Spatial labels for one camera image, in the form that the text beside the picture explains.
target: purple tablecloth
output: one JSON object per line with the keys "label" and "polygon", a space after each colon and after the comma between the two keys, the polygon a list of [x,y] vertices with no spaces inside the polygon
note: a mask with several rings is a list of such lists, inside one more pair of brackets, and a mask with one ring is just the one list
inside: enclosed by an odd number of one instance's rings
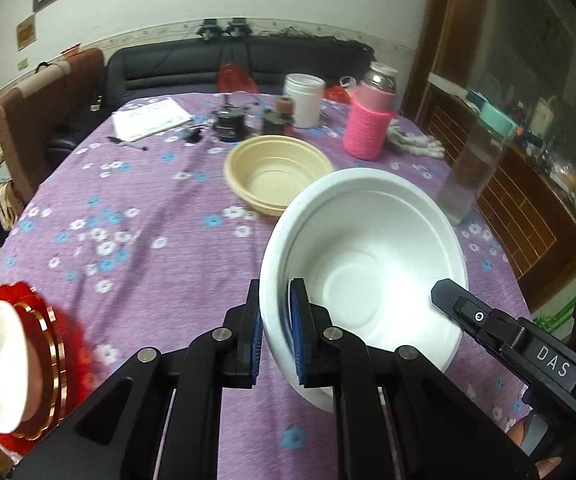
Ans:
{"label": "purple tablecloth", "polygon": [[[222,102],[218,94],[174,98],[198,116]],[[236,94],[234,102],[250,97]],[[327,126],[300,135],[336,169],[391,171],[431,196],[446,178],[444,161],[423,156],[384,151],[375,162],[356,160],[340,142],[347,107],[326,102],[324,110]],[[406,119],[400,125],[417,131]],[[139,152],[108,142],[113,134],[109,120],[40,186],[0,251],[0,285],[24,280],[84,327],[97,362],[98,373],[88,378],[95,384],[139,348],[183,348],[219,326],[259,276],[276,221],[250,211],[226,185],[222,167],[231,145],[209,136],[187,144],[173,130],[141,140],[149,150]],[[472,213],[457,234],[470,290],[515,317],[528,316],[510,264],[482,217]],[[523,384],[468,336],[447,375],[503,429],[527,413]],[[337,478],[333,415],[292,389],[267,346],[257,386],[223,393],[219,476]]]}

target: white gloves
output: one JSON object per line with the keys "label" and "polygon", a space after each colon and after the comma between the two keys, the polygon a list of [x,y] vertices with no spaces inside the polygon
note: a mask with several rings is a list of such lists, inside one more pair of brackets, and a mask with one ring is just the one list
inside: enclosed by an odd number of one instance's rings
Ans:
{"label": "white gloves", "polygon": [[425,135],[414,136],[410,132],[403,133],[398,126],[399,120],[393,119],[388,126],[388,140],[402,152],[411,155],[425,155],[432,158],[444,158],[444,147],[434,137]]}

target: notebook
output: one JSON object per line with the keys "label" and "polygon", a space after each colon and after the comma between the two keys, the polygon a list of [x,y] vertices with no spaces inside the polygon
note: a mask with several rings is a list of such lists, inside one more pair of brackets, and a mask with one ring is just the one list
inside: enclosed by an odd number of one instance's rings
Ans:
{"label": "notebook", "polygon": [[125,142],[164,132],[192,118],[171,97],[133,110],[113,113],[115,135]]}

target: metal bolt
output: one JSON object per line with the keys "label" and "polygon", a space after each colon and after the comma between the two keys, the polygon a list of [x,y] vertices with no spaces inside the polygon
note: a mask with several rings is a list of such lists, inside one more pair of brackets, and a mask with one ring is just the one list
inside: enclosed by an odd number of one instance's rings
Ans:
{"label": "metal bolt", "polygon": [[157,357],[157,351],[154,348],[142,348],[137,352],[137,359],[142,363],[149,363]]}
{"label": "metal bolt", "polygon": [[412,361],[412,359],[419,357],[419,352],[412,346],[404,345],[399,347],[399,355],[406,361]]}
{"label": "metal bolt", "polygon": [[216,341],[226,341],[226,339],[230,339],[232,336],[232,332],[229,328],[222,326],[220,328],[216,328],[212,331],[212,338]]}
{"label": "metal bolt", "polygon": [[344,331],[337,326],[329,326],[324,330],[324,337],[329,341],[336,341],[344,335]]}

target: person's hand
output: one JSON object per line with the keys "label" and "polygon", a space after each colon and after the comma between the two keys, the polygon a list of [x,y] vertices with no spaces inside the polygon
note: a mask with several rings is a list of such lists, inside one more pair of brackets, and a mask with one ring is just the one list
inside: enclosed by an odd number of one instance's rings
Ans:
{"label": "person's hand", "polygon": [[[524,423],[526,418],[517,422],[510,430],[508,430],[507,436],[510,437],[515,444],[518,446],[524,441]],[[554,458],[547,458],[546,460],[539,460],[535,465],[537,466],[537,471],[539,472],[539,478],[544,478],[548,473],[555,469],[561,462],[561,457],[556,456]]]}

